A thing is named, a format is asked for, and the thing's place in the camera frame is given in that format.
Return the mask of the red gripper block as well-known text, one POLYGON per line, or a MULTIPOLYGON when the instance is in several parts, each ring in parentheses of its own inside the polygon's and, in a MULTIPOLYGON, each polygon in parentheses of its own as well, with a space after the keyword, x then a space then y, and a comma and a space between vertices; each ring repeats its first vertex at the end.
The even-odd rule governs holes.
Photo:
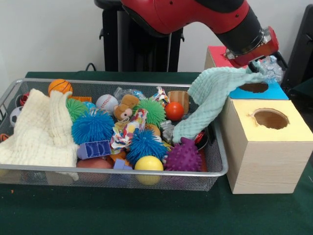
POLYGON ((282 71, 286 71, 288 64, 279 51, 279 43, 275 31, 272 27, 268 26, 263 29, 263 37, 257 47, 243 55, 234 55, 229 50, 228 60, 235 68, 241 68, 248 65, 252 73, 258 73, 260 69, 257 67, 256 62, 252 61, 270 56, 274 53, 277 64, 281 67, 282 71))

